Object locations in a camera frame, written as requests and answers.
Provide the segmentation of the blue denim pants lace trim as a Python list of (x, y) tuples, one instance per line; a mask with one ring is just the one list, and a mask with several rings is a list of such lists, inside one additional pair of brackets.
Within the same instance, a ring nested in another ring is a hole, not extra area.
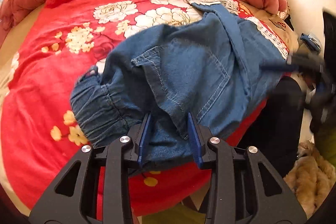
[(109, 145), (153, 116), (145, 162), (150, 168), (192, 158), (187, 114), (226, 138), (277, 85), (288, 47), (254, 16), (238, 15), (232, 0), (187, 0), (194, 23), (161, 23), (129, 36), (93, 66), (70, 97), (75, 119), (94, 147)]

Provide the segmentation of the folded blue clothes on stool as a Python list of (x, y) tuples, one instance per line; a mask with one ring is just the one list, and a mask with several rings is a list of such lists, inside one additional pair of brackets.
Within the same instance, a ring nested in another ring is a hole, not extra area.
[(311, 52), (316, 54), (321, 53), (321, 42), (314, 34), (304, 34), (302, 33), (300, 39), (309, 48)]

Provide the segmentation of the tan mattress cover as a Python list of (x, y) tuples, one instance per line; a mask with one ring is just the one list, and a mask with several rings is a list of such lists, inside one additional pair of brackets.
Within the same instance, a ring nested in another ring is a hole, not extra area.
[(239, 2), (239, 5), (241, 9), (267, 24), (286, 44), (290, 53), (294, 53), (298, 50), (299, 43), (297, 34), (278, 15), (270, 14), (265, 10), (260, 10), (244, 2)]

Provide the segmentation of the beige fluffy blanket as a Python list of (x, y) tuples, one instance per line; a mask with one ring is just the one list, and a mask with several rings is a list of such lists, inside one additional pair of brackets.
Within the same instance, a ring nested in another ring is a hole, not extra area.
[(335, 167), (322, 157), (314, 143), (307, 140), (299, 143), (297, 160), (284, 181), (310, 218), (335, 183)]

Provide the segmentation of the red floral bed sheet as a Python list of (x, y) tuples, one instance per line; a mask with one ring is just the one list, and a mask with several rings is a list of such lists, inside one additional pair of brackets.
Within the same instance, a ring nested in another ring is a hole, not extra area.
[(11, 65), (1, 114), (1, 184), (29, 215), (69, 159), (88, 144), (70, 109), (76, 80), (130, 34), (199, 20), (185, 0), (47, 0)]

